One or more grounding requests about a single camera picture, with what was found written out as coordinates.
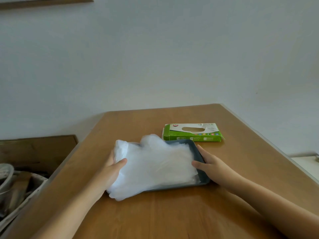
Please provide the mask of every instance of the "tray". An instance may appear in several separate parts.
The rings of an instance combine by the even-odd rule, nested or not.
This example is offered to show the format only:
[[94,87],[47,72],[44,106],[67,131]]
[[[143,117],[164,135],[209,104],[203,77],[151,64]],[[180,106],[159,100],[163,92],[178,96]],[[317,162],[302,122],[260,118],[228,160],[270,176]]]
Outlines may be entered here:
[[[167,144],[173,144],[173,143],[185,143],[185,144],[188,144],[191,152],[194,155],[194,160],[202,162],[202,163],[205,163],[202,155],[200,154],[200,152],[198,151],[195,143],[192,140],[190,140],[190,139],[180,139],[180,140],[171,140],[171,141],[165,141],[165,142]],[[185,188],[185,187],[192,187],[192,186],[201,186],[201,185],[206,185],[206,184],[208,184],[210,182],[210,178],[206,175],[206,173],[204,171],[197,169],[197,172],[198,172],[198,176],[199,176],[199,180],[200,180],[200,183],[198,183],[198,184],[192,184],[192,185],[183,185],[183,184],[165,185],[165,186],[161,186],[161,187],[159,187],[157,189],[146,190],[146,192],[147,191],[158,191],[158,190]]]

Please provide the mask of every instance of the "table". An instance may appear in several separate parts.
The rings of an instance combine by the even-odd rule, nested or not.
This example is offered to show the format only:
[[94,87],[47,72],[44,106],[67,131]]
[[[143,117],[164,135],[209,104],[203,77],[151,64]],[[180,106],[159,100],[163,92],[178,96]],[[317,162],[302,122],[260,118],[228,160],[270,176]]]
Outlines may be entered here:
[[[201,142],[235,171],[319,215],[319,186],[221,104],[106,112],[54,180],[8,233],[30,238],[89,181],[117,139],[161,136],[168,123],[216,123],[225,140]],[[141,193],[117,202],[105,194],[75,239],[282,238],[240,198],[214,183]]]

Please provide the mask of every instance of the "green box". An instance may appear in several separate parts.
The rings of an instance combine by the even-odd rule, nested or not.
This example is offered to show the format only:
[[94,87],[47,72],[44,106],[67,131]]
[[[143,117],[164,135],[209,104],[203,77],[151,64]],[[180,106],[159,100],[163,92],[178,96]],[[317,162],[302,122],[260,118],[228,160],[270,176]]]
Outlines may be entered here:
[[190,139],[194,142],[220,142],[222,137],[215,123],[166,124],[162,135],[165,141]]

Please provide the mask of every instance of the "white wall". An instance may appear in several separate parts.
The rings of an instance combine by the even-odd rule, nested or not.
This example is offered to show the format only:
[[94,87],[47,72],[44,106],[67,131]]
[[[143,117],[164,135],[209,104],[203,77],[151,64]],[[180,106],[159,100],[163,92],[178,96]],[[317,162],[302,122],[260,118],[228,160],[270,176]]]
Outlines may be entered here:
[[102,112],[224,103],[287,154],[319,147],[319,0],[95,0],[0,11],[0,139]]

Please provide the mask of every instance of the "person's left hand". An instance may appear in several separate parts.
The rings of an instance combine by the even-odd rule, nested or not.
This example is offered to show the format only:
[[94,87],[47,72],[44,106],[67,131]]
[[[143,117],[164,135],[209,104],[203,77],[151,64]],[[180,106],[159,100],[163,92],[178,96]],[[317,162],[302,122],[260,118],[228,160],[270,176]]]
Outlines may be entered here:
[[114,163],[114,151],[112,150],[106,163],[97,171],[90,180],[87,187],[90,192],[96,195],[96,200],[100,199],[104,191],[106,191],[117,179],[120,169],[126,164],[127,159],[124,158]]

